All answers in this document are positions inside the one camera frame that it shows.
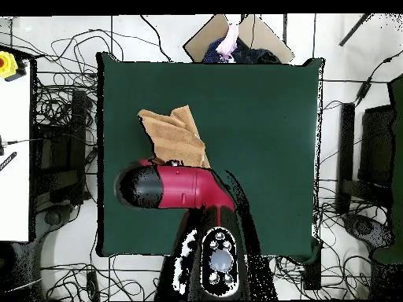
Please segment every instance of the yellow button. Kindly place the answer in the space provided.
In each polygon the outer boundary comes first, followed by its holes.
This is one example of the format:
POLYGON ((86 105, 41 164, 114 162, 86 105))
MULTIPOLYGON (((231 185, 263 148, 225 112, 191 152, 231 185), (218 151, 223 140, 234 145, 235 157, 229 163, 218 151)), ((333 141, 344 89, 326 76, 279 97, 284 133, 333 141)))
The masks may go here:
POLYGON ((16 74, 17 62, 11 53, 0 51, 0 78, 7 78, 16 74))

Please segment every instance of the green mat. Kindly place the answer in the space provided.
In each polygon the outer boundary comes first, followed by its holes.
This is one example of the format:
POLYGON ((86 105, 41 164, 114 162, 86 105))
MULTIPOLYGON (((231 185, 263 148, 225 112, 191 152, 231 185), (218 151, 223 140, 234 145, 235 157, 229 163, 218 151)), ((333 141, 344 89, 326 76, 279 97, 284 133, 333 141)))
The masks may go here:
POLYGON ((310 256, 321 59, 305 66, 125 63, 107 53, 97 59, 103 256, 171 253, 184 210, 125 208, 113 182, 132 161, 153 156, 140 109, 169 115, 183 105, 211 167, 228 184, 229 170, 242 185, 262 253, 310 256))

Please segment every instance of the metal rod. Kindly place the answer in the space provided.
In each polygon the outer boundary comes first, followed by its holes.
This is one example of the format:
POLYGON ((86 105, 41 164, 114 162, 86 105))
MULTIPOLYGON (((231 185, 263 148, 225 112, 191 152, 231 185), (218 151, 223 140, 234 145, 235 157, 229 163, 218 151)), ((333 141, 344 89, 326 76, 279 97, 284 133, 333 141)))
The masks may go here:
POLYGON ((350 37, 354 34, 354 32, 357 31, 357 29, 365 22, 365 20, 368 19, 368 17, 371 14, 363 14, 362 17, 358 20, 358 22, 356 22, 356 25, 353 26, 353 28, 349 31, 349 33, 347 34, 347 36, 340 42, 340 46, 344 46, 344 44, 346 44, 346 42, 350 39, 350 37))
POLYGON ((283 42, 287 44, 287 14, 283 14, 283 42))

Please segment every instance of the cardboard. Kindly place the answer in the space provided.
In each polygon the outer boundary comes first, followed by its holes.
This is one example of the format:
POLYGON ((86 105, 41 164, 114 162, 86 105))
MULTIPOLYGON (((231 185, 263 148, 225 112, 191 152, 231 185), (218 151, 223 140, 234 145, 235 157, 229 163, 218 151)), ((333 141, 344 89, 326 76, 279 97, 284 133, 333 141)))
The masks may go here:
MULTIPOLYGON (((228 32, 228 22, 223 14, 214 15, 187 43, 183 46, 193 62, 202 62, 209 45, 228 32)), ((250 47, 253 31, 253 49, 272 51, 283 64, 288 64, 294 54, 284 42, 275 35, 272 29, 259 17, 250 14, 239 25, 239 38, 250 47)))

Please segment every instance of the black cable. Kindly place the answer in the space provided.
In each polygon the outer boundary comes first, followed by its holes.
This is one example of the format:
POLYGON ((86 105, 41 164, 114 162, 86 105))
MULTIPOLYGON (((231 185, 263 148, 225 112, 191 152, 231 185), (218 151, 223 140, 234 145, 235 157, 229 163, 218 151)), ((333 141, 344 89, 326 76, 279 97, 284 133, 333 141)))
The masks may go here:
POLYGON ((316 13, 313 17, 313 41, 312 41, 312 58, 315 57, 315 39, 316 39, 316 13))
POLYGON ((253 40, 255 38, 255 23, 256 23, 256 15, 253 15, 253 27, 252 27, 252 42, 250 43, 250 51, 252 50, 253 40))
MULTIPOLYGON (((356 145, 358 143, 362 142, 362 139, 358 140, 357 142, 354 142, 353 144, 356 145)), ((338 152, 340 152, 340 150, 338 150, 337 152, 331 154, 329 157, 326 157, 325 159, 321 160, 319 165, 321 165, 324 161, 330 159, 331 157, 333 157, 334 155, 338 154, 338 152)))
POLYGON ((155 31, 155 33, 157 34, 157 37, 158 37, 158 46, 160 47, 161 53, 165 55, 165 57, 168 59, 169 62, 172 62, 172 59, 170 57, 168 57, 167 54, 162 49, 161 38, 160 38, 160 34, 158 34, 157 29, 148 20, 146 20, 143 15, 140 15, 140 17, 142 18, 142 20, 144 22, 146 22, 155 31))

